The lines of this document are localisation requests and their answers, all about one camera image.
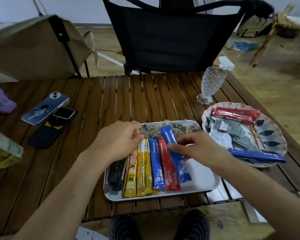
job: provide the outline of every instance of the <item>phone case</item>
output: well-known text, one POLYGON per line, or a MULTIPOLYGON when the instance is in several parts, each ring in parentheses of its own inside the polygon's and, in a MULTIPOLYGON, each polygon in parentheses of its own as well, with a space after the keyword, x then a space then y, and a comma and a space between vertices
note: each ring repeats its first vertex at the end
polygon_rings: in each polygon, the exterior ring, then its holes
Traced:
POLYGON ((77 111, 75 111, 68 120, 51 115, 48 120, 28 138, 28 143, 40 149, 49 148, 76 115, 77 111))
POLYGON ((53 92, 34 108, 25 113, 21 119, 31 125, 38 125, 49 117, 57 108, 67 104, 69 97, 60 92, 53 92))

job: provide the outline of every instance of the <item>textured glass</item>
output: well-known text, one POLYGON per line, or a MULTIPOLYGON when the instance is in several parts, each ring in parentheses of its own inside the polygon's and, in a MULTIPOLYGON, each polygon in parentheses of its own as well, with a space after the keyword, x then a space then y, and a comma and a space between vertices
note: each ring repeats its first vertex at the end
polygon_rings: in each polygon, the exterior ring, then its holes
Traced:
POLYGON ((225 80, 226 71, 219 67, 208 67, 203 74, 201 83, 201 93, 197 96, 197 101, 202 104, 210 104, 212 95, 218 91, 225 80))

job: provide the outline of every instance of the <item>shoe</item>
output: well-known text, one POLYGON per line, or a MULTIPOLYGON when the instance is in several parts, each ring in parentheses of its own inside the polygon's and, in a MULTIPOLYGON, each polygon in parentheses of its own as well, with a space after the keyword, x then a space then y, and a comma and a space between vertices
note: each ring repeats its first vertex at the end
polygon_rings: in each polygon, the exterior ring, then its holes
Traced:
POLYGON ((182 219, 174 240, 209 240, 210 225, 202 211, 189 211, 182 219))
POLYGON ((113 218, 109 228, 109 240, 141 240, 141 234, 132 216, 113 218))

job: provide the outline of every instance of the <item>slatted table top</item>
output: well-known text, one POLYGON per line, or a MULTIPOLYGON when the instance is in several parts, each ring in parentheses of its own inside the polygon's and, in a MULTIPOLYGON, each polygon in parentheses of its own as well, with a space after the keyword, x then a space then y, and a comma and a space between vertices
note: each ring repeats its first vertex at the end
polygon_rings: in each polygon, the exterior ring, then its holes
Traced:
MULTIPOLYGON (((18 107, 9 115, 0 115, 0 131, 24 147, 24 157, 17 165, 0 169, 0 235, 15 233, 21 228, 102 127, 116 120, 145 123, 190 119, 202 124, 201 115, 208 106, 196 101, 201 75, 168 73, 1 84, 18 107), (54 91, 67 94, 71 99, 68 106, 78 115, 50 148, 36 149, 27 144, 27 138, 36 127, 23 122, 20 117, 54 91)), ((213 103, 248 104, 272 118, 230 73, 213 99, 213 103)), ((282 126, 280 128, 288 142, 285 156, 288 163, 262 171, 289 191, 300 191, 300 146, 282 126)), ((223 180, 217 190, 208 193, 117 203, 104 196, 103 179, 101 176, 95 187, 83 221, 242 198, 223 180)))

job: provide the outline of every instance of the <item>red stick packet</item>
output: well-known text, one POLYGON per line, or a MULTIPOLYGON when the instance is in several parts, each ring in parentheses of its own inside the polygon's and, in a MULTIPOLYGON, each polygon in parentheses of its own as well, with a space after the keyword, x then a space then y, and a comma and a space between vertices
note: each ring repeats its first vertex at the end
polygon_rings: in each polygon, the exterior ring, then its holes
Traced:
POLYGON ((158 139, 159 152, 161 155, 162 169, 164 175, 165 190, 169 191, 181 191, 179 179, 176 175, 176 169, 171 160, 171 156, 168 152, 167 145, 164 139, 158 139))
POLYGON ((242 123, 247 124, 255 124, 256 119, 260 116, 259 109, 231 109, 231 108, 222 108, 217 107, 216 109, 212 109, 211 115, 236 120, 242 123))

